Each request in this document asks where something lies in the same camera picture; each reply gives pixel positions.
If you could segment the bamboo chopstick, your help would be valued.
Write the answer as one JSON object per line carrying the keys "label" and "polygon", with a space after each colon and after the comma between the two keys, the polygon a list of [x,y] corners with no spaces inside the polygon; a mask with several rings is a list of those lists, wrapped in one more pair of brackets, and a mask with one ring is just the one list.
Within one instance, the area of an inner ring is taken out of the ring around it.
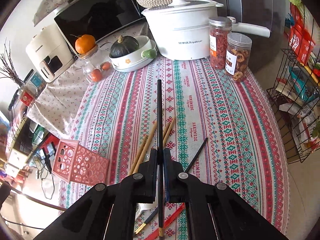
{"label": "bamboo chopstick", "polygon": [[165,138],[165,135],[169,129],[169,126],[170,126],[171,122],[168,122],[163,130],[163,139]]}
{"label": "bamboo chopstick", "polygon": [[134,158],[133,164],[131,165],[131,168],[130,168],[130,170],[129,170],[128,175],[133,174],[133,172],[134,172],[134,170],[135,170],[135,168],[136,168],[136,165],[137,165],[137,163],[138,163],[138,160],[139,160],[139,158],[140,158],[140,155],[141,155],[141,153],[142,153],[142,151],[143,151],[143,148],[144,148],[144,146],[145,146],[145,144],[146,144],[147,139],[148,139],[148,135],[146,135],[146,136],[143,138],[143,141],[142,141],[142,143],[141,143],[141,145],[140,145],[140,147],[139,147],[139,149],[138,149],[138,151],[137,151],[136,157]]}
{"label": "bamboo chopstick", "polygon": [[170,124],[170,126],[169,126],[169,129],[168,129],[168,131],[167,131],[167,133],[166,133],[166,135],[165,135],[165,138],[163,139],[163,147],[166,146],[167,140],[168,140],[168,138],[169,138],[169,136],[170,136],[170,133],[171,133],[171,130],[172,130],[173,126],[174,126],[175,120],[176,120],[176,118],[173,117],[173,119],[172,119],[172,121],[171,121],[171,124]]}
{"label": "bamboo chopstick", "polygon": [[150,131],[150,133],[148,135],[148,138],[146,139],[146,142],[145,142],[145,144],[144,144],[144,146],[143,146],[143,148],[141,150],[141,153],[139,155],[139,158],[138,158],[136,164],[134,165],[134,169],[132,171],[132,174],[138,172],[139,166],[143,162],[143,160],[145,158],[145,155],[146,155],[146,152],[147,152],[147,150],[148,150],[148,148],[150,146],[150,143],[151,143],[151,141],[153,139],[153,135],[155,133],[156,128],[157,128],[157,121],[155,121],[155,123],[154,123],[154,125],[153,125],[153,127],[152,127],[152,129],[151,129],[151,131]]}

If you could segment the black chopstick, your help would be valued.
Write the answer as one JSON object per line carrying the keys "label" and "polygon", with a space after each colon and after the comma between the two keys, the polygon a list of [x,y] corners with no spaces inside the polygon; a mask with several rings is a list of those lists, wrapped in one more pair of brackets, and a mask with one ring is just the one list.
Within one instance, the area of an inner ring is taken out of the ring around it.
{"label": "black chopstick", "polygon": [[164,179],[163,179],[163,124],[162,124],[162,81],[157,80],[157,174],[158,174],[158,233],[164,239]]}
{"label": "black chopstick", "polygon": [[[189,170],[192,168],[192,166],[194,165],[195,161],[197,160],[197,158],[199,157],[200,153],[202,152],[205,144],[207,143],[208,138],[205,138],[203,143],[201,144],[200,148],[198,149],[198,151],[196,152],[195,156],[193,157],[192,161],[190,162],[190,164],[188,165],[188,167],[185,169],[185,172],[188,173]],[[153,217],[155,217],[155,215],[157,215],[158,213],[158,208],[155,208],[155,210],[151,213],[151,215],[149,215],[149,217],[138,227],[138,229],[136,229],[133,233],[133,237],[138,236],[138,234],[146,227],[146,225],[153,219]]]}

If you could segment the grey refrigerator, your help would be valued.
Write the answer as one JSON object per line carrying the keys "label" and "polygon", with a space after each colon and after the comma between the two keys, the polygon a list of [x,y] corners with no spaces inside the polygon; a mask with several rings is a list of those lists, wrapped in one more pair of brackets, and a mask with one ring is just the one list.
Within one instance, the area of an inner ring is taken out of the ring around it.
{"label": "grey refrigerator", "polygon": [[215,0],[224,4],[219,16],[233,16],[237,21],[267,27],[269,38],[249,34],[253,41],[249,68],[256,73],[274,60],[284,43],[285,0]]}

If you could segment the patterned striped tablecloth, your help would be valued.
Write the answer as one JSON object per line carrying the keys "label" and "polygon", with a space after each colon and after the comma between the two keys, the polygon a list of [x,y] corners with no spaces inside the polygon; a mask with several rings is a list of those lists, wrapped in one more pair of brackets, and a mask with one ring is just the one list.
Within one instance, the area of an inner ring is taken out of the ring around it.
{"label": "patterned striped tablecloth", "polygon": [[159,56],[125,77],[88,87],[68,138],[107,158],[107,182],[120,182],[156,120],[158,79],[163,122],[176,118],[166,144],[172,158],[187,167],[208,138],[191,173],[208,184],[226,183],[286,233],[290,189],[284,144],[269,100],[251,72],[235,82],[207,59]]}

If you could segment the white plastic spoon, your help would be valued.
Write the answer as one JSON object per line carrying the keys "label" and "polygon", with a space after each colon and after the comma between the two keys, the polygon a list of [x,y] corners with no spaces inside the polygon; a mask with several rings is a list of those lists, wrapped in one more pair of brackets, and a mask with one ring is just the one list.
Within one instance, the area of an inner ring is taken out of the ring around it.
{"label": "white plastic spoon", "polygon": [[143,211],[146,211],[146,210],[151,210],[151,209],[154,209],[158,206],[158,203],[156,201],[154,201],[152,204],[146,204],[146,203],[139,203],[138,204],[138,209],[136,211],[136,216],[135,216],[135,220],[138,219],[138,217],[141,215],[141,213]]}

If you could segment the glass jar with tomatoes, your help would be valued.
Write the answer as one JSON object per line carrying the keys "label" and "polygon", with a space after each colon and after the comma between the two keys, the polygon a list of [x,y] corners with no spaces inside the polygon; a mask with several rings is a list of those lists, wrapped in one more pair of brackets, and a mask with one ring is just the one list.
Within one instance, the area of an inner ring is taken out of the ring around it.
{"label": "glass jar with tomatoes", "polygon": [[80,59],[84,62],[82,70],[89,82],[98,83],[107,78],[113,70],[110,58],[98,45],[81,54]]}

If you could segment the red labelled jar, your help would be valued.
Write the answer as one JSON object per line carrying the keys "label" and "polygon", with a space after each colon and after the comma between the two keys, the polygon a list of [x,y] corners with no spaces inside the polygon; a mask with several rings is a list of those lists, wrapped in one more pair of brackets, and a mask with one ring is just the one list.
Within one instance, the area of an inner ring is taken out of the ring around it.
{"label": "red labelled jar", "polygon": [[37,88],[34,86],[23,86],[20,91],[19,100],[27,107],[32,106],[37,98]]}

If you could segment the red silicone spoon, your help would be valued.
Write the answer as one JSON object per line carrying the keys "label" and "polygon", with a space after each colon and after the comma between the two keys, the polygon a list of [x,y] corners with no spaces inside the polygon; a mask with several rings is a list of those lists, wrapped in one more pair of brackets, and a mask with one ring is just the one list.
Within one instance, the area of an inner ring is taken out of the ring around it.
{"label": "red silicone spoon", "polygon": [[[163,230],[164,230],[180,215],[180,213],[185,209],[185,204],[181,204],[177,210],[164,222]],[[159,230],[155,230],[153,233],[149,234],[145,240],[154,240],[159,236]]]}

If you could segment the small dotted white cloth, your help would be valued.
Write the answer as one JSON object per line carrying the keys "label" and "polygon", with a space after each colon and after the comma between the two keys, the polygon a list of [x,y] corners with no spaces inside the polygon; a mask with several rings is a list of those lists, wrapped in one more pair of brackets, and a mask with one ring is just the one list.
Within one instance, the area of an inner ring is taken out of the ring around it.
{"label": "small dotted white cloth", "polygon": [[[116,38],[120,35],[148,36],[148,34],[149,29],[146,22],[134,23],[104,38],[98,42],[98,46],[102,49],[103,53],[106,53],[108,56],[111,44],[116,41]],[[78,58],[55,81],[46,84],[44,90],[27,111],[27,117],[29,119],[41,125],[60,139],[67,139],[72,133],[72,128],[87,88],[95,88],[95,84],[90,83],[84,74],[84,66],[85,61]],[[102,85],[106,85],[107,81],[111,81],[116,75],[125,77],[128,74],[129,73],[118,72],[111,68],[111,70],[107,72],[108,76],[105,77],[101,83]]]}

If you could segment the dried branches in vase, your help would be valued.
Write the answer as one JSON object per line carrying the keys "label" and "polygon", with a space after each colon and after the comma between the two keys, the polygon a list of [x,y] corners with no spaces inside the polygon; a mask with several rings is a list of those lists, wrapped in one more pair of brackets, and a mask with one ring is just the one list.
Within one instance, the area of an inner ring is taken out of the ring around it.
{"label": "dried branches in vase", "polygon": [[7,43],[5,40],[3,44],[3,52],[1,52],[1,79],[10,79],[19,88],[25,85],[25,82],[21,80],[15,70],[13,61],[11,59],[11,46],[10,42]]}

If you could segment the white electric cooking pot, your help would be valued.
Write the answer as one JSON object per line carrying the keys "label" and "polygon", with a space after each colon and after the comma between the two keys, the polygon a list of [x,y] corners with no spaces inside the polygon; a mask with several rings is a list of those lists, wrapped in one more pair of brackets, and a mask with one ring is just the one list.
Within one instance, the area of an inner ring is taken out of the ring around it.
{"label": "white electric cooking pot", "polygon": [[169,5],[145,9],[145,16],[157,48],[170,60],[196,60],[209,56],[209,24],[226,23],[232,31],[269,37],[270,30],[260,25],[220,17],[212,0],[172,0]]}

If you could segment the dark green pumpkin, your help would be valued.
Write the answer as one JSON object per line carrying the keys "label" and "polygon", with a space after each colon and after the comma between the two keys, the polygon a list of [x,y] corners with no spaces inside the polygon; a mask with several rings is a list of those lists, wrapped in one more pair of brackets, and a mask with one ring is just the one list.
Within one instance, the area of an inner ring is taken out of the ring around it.
{"label": "dark green pumpkin", "polygon": [[110,57],[118,58],[128,55],[139,49],[138,41],[132,36],[120,36],[110,49]]}

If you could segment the cream air fryer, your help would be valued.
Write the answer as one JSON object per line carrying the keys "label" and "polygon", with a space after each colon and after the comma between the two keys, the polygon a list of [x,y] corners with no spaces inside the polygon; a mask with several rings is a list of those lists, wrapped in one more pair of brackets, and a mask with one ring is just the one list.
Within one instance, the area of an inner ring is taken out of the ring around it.
{"label": "cream air fryer", "polygon": [[53,82],[74,63],[73,54],[55,23],[42,28],[25,52],[47,83]]}

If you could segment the orange tangerine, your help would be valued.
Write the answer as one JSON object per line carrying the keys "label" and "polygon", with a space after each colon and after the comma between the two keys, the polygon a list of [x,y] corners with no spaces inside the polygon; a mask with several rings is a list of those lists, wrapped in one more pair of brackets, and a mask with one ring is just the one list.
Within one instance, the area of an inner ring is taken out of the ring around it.
{"label": "orange tangerine", "polygon": [[76,36],[71,34],[71,36],[76,37],[73,49],[78,54],[85,54],[95,46],[95,37],[92,35],[84,34],[82,36]]}

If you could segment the pink perforated utensil basket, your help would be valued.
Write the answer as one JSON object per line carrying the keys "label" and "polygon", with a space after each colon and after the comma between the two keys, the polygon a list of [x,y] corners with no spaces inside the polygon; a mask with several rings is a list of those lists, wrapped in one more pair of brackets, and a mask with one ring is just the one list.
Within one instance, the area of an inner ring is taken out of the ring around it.
{"label": "pink perforated utensil basket", "polygon": [[95,185],[107,182],[109,160],[81,146],[77,140],[61,139],[52,173],[67,183]]}

